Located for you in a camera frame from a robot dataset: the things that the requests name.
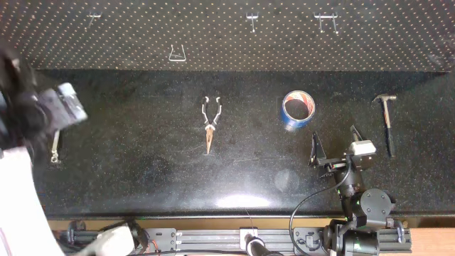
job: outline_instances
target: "black pegboard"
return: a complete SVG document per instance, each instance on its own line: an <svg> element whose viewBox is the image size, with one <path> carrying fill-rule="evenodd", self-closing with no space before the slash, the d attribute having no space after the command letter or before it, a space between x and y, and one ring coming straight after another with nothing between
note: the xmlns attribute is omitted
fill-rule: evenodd
<svg viewBox="0 0 455 256"><path fill-rule="evenodd" d="M450 71L454 4L7 0L0 29L40 69ZM92 12L102 16L87 28ZM320 32L314 13L336 13L339 33L330 19ZM171 44L185 62L168 60Z"/></svg>

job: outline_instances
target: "speckled black countertop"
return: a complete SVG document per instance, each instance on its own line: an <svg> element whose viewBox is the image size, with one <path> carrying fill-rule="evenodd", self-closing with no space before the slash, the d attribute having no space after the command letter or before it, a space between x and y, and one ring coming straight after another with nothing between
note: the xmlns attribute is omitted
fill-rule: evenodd
<svg viewBox="0 0 455 256"><path fill-rule="evenodd" d="M311 133L329 158L354 124L378 149L365 185L398 201L396 215L455 214L455 76L431 73L202 73L42 70L42 85L71 82L89 119L62 133L62 163L37 154L33 171L49 218L74 216L287 215L333 185L307 166ZM279 105L291 90L316 102L311 123L286 132ZM396 159L389 159L380 93L390 104ZM200 102L223 113L205 155ZM208 107L212 117L215 104ZM305 216L341 215L335 192L312 198Z"/></svg>

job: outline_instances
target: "wooden surface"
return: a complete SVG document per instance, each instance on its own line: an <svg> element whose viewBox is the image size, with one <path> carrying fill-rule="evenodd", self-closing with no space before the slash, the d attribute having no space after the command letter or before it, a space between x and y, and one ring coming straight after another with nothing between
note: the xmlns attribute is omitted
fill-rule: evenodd
<svg viewBox="0 0 455 256"><path fill-rule="evenodd" d="M261 229L287 228L289 220L282 219L252 219L253 225ZM50 220L52 230L65 230L70 221ZM118 222L118 220L86 220L88 230L99 230ZM251 226L250 219L181 219L181 220L138 220L143 228L176 228L177 230L190 229L237 229ZM330 219L296 219L294 226L321 227L328 225ZM455 255L455 228L412 228L412 254L382 254L386 256L449 256Z"/></svg>

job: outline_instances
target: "pegboard hook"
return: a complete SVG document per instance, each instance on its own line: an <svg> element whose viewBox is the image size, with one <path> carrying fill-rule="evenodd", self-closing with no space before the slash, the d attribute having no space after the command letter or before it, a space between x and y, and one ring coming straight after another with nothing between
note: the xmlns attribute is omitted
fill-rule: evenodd
<svg viewBox="0 0 455 256"><path fill-rule="evenodd" d="M182 58L181 55L172 54L173 53L173 45L171 45L171 53L169 54L169 61L186 61L186 54L185 54L185 49L183 48L183 45L182 45L182 51L183 51L183 59L171 59L171 56Z"/></svg>
<svg viewBox="0 0 455 256"><path fill-rule="evenodd" d="M321 30L321 33L324 33L324 30L322 30L322 19L331 18L333 21L333 29L335 30L335 33L338 35L338 31L336 30L336 22L335 22L335 18L338 18L337 13L334 13L332 15L321 15L321 14L316 15L316 13L314 13L313 15L314 15L314 18L317 18L319 20L319 29Z"/></svg>
<svg viewBox="0 0 455 256"><path fill-rule="evenodd" d="M259 13L257 13L256 15L254 14L247 14L247 19L250 19L251 20L251 25L253 27L253 33L255 32L255 19L259 18Z"/></svg>
<svg viewBox="0 0 455 256"><path fill-rule="evenodd" d="M87 30L92 25L94 18L101 18L101 15L102 15L102 12L99 12L99 13L90 12L88 14L88 16L92 17L92 19L90 19L90 23L88 23L88 26L86 26L85 29Z"/></svg>

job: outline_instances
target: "blue masking tape roll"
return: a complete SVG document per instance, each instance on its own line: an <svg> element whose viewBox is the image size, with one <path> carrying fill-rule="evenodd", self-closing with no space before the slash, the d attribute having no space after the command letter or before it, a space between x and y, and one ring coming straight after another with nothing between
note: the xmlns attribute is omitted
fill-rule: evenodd
<svg viewBox="0 0 455 256"><path fill-rule="evenodd" d="M292 117L286 110L286 102L290 100L300 100L304 103L304 105L308 108L308 117L304 119L297 119ZM286 95L283 99L283 104L282 104L282 119L283 122L285 123L285 129L288 131L295 131L298 128L304 127L306 124L308 124L314 116L314 112L316 110L316 106L314 104L313 98L306 92L301 91L301 90L295 90Z"/></svg>

